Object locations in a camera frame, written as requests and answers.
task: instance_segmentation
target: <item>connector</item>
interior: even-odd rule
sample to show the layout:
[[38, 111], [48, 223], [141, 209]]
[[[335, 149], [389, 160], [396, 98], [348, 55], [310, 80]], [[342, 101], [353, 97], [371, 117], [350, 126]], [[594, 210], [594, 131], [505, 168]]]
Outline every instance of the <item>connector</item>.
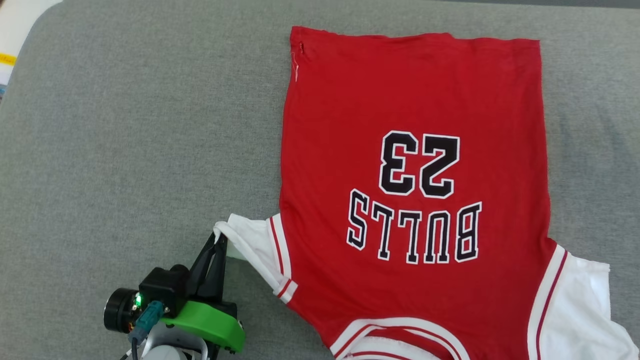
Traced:
[[136, 320], [136, 326], [129, 333], [129, 342], [136, 339], [141, 344], [163, 315], [164, 305], [160, 301], [152, 301]]

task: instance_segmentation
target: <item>number 23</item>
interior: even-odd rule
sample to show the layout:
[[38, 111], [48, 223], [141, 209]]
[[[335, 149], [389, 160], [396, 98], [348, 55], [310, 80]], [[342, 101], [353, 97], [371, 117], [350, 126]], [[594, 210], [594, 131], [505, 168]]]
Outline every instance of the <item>number 23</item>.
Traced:
[[[382, 139], [380, 154], [380, 181], [383, 192], [393, 195], [409, 195], [415, 189], [415, 175], [401, 174], [400, 180], [394, 179], [396, 172], [404, 172], [404, 156], [396, 155], [396, 148], [402, 147], [406, 154], [418, 154], [418, 139], [407, 131], [390, 131]], [[460, 158], [460, 138], [445, 135], [422, 135], [422, 155], [435, 156], [436, 150], [443, 153], [420, 168], [420, 190], [425, 197], [446, 199], [454, 190], [452, 179], [433, 180], [444, 170], [458, 162]]]

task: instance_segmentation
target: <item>green mount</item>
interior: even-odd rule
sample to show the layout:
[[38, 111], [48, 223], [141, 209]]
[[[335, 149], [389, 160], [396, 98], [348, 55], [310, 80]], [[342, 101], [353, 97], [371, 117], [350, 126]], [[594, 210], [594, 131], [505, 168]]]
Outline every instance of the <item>green mount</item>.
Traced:
[[184, 331], [210, 341], [220, 348], [240, 352], [244, 346], [244, 330], [231, 315], [210, 305], [187, 301], [175, 318], [162, 318], [167, 325], [175, 325]]

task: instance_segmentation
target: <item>red stripe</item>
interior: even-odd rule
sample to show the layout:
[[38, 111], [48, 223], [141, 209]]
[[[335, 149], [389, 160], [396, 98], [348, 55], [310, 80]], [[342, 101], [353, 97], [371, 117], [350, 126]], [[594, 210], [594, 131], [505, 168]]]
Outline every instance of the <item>red stripe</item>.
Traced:
[[372, 324], [366, 325], [364, 327], [362, 327], [362, 329], [358, 330], [358, 332], [356, 332], [352, 337], [350, 337], [349, 341], [347, 341], [341, 348], [340, 350], [338, 350], [335, 355], [337, 356], [338, 354], [342, 353], [344, 351], [345, 348], [347, 348], [349, 346], [349, 344], [353, 341], [353, 339], [357, 338], [358, 335], [360, 335], [363, 331], [365, 331], [367, 328], [372, 327]]
[[420, 329], [419, 327], [412, 327], [412, 326], [390, 326], [390, 327], [385, 327], [385, 326], [373, 325], [373, 324], [366, 325], [365, 327], [363, 327], [362, 329], [360, 329], [358, 332], [356, 332], [356, 333], [355, 333], [355, 334], [354, 334], [354, 335], [349, 339], [349, 341], [347, 341], [347, 342], [344, 344], [344, 346], [342, 346], [342, 347], [340, 348], [340, 350], [338, 350], [338, 352], [336, 352], [336, 353], [335, 353], [335, 355], [338, 355], [338, 354], [340, 354], [341, 352], [343, 352], [343, 351], [344, 351], [344, 349], [345, 349], [346, 347], [348, 347], [348, 346], [349, 346], [349, 344], [351, 344], [355, 338], [357, 338], [357, 337], [358, 337], [358, 335], [360, 335], [363, 331], [365, 331], [367, 328], [369, 328], [369, 327], [371, 327], [371, 326], [381, 327], [381, 328], [383, 328], [383, 329], [390, 329], [390, 328], [397, 327], [397, 328], [402, 329], [402, 330], [415, 330], [415, 331], [423, 332], [423, 333], [425, 333], [425, 334], [432, 335], [432, 336], [434, 336], [434, 337], [436, 337], [436, 338], [438, 338], [438, 339], [440, 339], [440, 340], [444, 341], [447, 345], [449, 345], [449, 346], [453, 349], [453, 351], [456, 353], [456, 358], [457, 358], [457, 359], [462, 359], [462, 357], [460, 356], [460, 354], [459, 354], [459, 353], [458, 353], [458, 351], [456, 350], [456, 347], [455, 347], [455, 346], [453, 346], [453, 345], [452, 345], [452, 344], [451, 344], [447, 339], [443, 338], [442, 336], [440, 336], [440, 335], [438, 335], [438, 334], [435, 334], [434, 332], [427, 331], [427, 330], [425, 330], [425, 329]]
[[291, 283], [291, 279], [287, 280], [287, 283], [284, 284], [284, 287], [282, 288], [282, 290], [278, 294], [278, 298], [281, 297], [282, 295], [284, 295], [284, 292], [287, 291], [287, 288], [289, 287], [290, 283]]
[[566, 260], [566, 255], [567, 255], [567, 251], [565, 250], [564, 256], [562, 258], [562, 262], [560, 262], [560, 267], [558, 268], [558, 272], [556, 273], [556, 278], [554, 279], [554, 283], [551, 285], [551, 290], [549, 291], [549, 295], [547, 296], [547, 302], [545, 303], [545, 308], [542, 310], [542, 317], [540, 318], [540, 323], [538, 324], [538, 333], [536, 334], [536, 350], [538, 351], [538, 360], [541, 360], [540, 359], [540, 333], [542, 332], [542, 323], [545, 321], [547, 308], [549, 307], [551, 296], [554, 293], [556, 284], [558, 282], [558, 278], [560, 278], [560, 273], [562, 272], [562, 268], [564, 267], [564, 261]]
[[284, 266], [282, 266], [282, 253], [280, 252], [280, 245], [278, 244], [278, 235], [276, 235], [276, 227], [273, 225], [273, 218], [269, 218], [271, 222], [271, 233], [273, 234], [273, 242], [276, 243], [276, 251], [278, 252], [278, 261], [280, 262], [280, 273], [284, 275]]
[[438, 338], [438, 339], [440, 339], [440, 340], [442, 340], [442, 341], [446, 342], [446, 343], [447, 343], [447, 345], [449, 345], [449, 346], [453, 349], [453, 351], [456, 353], [456, 357], [457, 357], [458, 359], [462, 359], [462, 357], [460, 356], [460, 354], [459, 354], [459, 353], [458, 353], [458, 351], [456, 350], [456, 347], [455, 347], [455, 346], [453, 346], [453, 345], [449, 342], [449, 340], [447, 340], [447, 339], [443, 338], [442, 336], [440, 336], [440, 335], [438, 335], [438, 334], [436, 334], [436, 333], [434, 333], [434, 332], [431, 332], [431, 331], [427, 331], [427, 330], [424, 330], [424, 329], [420, 329], [419, 327], [402, 326], [401, 328], [402, 328], [402, 329], [404, 329], [404, 330], [416, 330], [416, 331], [423, 332], [423, 333], [425, 333], [425, 334], [429, 334], [429, 335], [435, 336], [436, 338]]
[[395, 355], [395, 354], [389, 354], [388, 352], [380, 352], [380, 351], [355, 352], [355, 353], [353, 353], [351, 355], [352, 356], [378, 355], [378, 356], [393, 357], [394, 359], [398, 359], [398, 360], [411, 360], [411, 359], [409, 359], [407, 357], [404, 357], [404, 356], [399, 356], [399, 355]]

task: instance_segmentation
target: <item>white paper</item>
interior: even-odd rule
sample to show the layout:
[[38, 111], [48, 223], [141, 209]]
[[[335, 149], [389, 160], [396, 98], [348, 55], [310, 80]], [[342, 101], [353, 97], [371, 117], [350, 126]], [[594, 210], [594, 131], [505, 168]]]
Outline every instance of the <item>white paper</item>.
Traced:
[[[18, 56], [31, 27], [51, 6], [62, 0], [6, 0], [0, 6], [0, 54]], [[12, 65], [0, 64], [0, 83], [7, 84]]]

